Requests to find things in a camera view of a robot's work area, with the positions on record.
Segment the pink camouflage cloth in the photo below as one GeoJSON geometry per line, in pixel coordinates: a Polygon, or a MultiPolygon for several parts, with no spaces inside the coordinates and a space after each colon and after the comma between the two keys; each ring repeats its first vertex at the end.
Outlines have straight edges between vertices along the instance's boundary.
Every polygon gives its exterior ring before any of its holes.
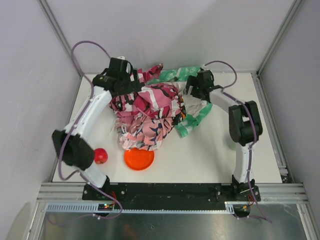
{"type": "Polygon", "coordinates": [[[179,91],[170,82],[147,85],[146,81],[157,77],[163,70],[160,63],[143,71],[138,70],[141,91],[114,97],[109,107],[124,123],[131,123],[135,117],[151,119],[174,118],[180,112],[179,91]]]}

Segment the white cloth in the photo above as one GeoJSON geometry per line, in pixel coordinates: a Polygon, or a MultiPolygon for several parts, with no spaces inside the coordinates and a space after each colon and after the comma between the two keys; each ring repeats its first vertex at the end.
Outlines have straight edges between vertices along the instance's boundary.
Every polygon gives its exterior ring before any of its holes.
{"type": "Polygon", "coordinates": [[[200,111],[207,106],[207,101],[193,97],[191,94],[186,94],[186,84],[186,81],[174,82],[174,85],[178,89],[179,96],[183,99],[186,114],[196,117],[200,114],[200,111]]]}

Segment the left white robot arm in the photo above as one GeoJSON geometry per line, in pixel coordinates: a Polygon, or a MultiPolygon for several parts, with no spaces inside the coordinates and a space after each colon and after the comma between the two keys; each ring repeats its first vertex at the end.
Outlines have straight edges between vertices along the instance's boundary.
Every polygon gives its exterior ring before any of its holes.
{"type": "Polygon", "coordinates": [[[60,164],[65,163],[87,183],[102,188],[107,176],[95,163],[95,152],[88,139],[112,99],[139,92],[141,85],[138,70],[124,56],[112,57],[102,73],[87,81],[90,92],[84,104],[63,130],[56,129],[52,133],[52,141],[60,164]]]}

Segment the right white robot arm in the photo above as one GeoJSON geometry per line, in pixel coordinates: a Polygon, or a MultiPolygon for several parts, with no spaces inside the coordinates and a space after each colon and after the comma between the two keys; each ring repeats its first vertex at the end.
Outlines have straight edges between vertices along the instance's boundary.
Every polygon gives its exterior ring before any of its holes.
{"type": "Polygon", "coordinates": [[[197,76],[189,76],[185,91],[193,97],[205,100],[228,113],[229,135],[236,146],[235,169],[230,192],[236,201],[257,201],[259,191],[255,190],[252,174],[253,148],[263,133],[262,122],[255,101],[242,102],[214,85],[210,70],[202,70],[197,76]]]}

